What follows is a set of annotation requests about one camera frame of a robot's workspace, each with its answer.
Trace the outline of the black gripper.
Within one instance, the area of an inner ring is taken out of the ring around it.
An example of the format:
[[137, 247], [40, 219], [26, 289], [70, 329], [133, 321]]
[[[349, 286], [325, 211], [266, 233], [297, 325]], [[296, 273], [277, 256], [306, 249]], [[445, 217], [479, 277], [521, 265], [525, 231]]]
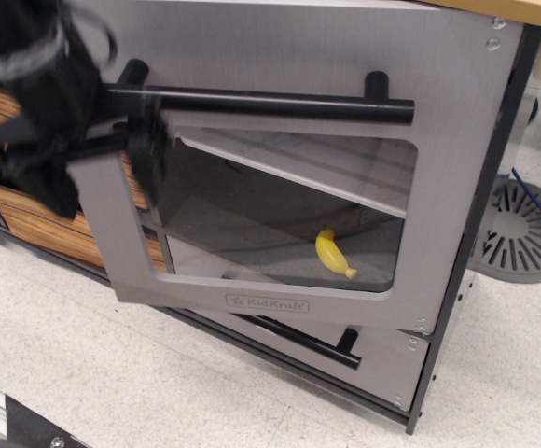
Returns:
[[166, 154], [171, 139], [160, 100], [128, 116], [125, 134], [86, 138], [89, 127], [110, 119], [113, 107], [90, 60], [56, 60], [0, 69], [0, 86], [21, 107], [0, 123], [0, 172], [18, 189], [60, 217], [75, 218], [78, 190], [67, 162], [126, 148], [133, 174], [152, 206], [165, 198]]

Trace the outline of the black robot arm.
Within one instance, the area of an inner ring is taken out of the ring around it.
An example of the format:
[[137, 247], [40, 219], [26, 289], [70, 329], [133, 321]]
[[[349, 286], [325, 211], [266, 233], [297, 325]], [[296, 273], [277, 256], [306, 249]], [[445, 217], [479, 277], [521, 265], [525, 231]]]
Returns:
[[168, 134], [158, 107], [122, 103], [77, 31], [64, 1], [0, 1], [0, 85], [21, 115], [0, 128], [0, 173], [61, 217], [73, 218], [78, 192], [66, 164], [125, 150], [147, 198], [166, 180]]

